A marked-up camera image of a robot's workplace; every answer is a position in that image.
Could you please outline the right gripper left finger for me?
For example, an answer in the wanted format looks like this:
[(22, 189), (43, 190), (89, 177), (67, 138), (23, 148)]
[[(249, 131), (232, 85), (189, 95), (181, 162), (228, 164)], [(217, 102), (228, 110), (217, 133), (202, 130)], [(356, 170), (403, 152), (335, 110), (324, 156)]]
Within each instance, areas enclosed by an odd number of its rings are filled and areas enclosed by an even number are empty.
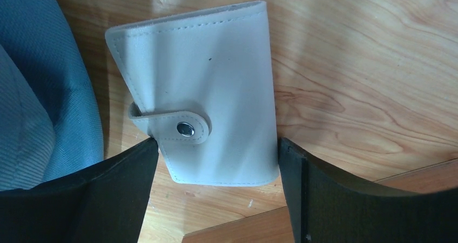
[(152, 139), (29, 190), (1, 192), (1, 242), (137, 242), (158, 162)]

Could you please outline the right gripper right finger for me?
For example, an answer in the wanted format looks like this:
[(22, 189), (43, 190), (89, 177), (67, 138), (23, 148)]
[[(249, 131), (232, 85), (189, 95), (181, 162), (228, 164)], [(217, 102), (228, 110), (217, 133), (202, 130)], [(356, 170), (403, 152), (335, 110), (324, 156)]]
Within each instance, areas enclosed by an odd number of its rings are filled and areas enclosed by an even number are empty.
[(419, 194), (374, 183), (287, 138), (280, 175), (296, 242), (457, 242), (457, 189)]

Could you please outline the blue grey backpack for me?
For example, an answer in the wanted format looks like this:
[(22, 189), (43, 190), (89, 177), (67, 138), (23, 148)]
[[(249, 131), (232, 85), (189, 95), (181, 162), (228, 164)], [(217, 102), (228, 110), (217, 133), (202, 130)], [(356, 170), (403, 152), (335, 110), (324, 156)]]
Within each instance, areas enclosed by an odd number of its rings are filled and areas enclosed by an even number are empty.
[(1, 0), (1, 190), (103, 160), (95, 94), (56, 0)]

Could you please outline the beige wallet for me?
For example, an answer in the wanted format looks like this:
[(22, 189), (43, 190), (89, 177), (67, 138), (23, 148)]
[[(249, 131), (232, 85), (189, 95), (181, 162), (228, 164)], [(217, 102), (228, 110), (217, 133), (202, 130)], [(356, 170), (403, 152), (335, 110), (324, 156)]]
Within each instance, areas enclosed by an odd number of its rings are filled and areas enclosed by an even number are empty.
[(154, 138), (173, 181), (260, 186), (279, 175), (265, 1), (109, 28), (128, 116)]

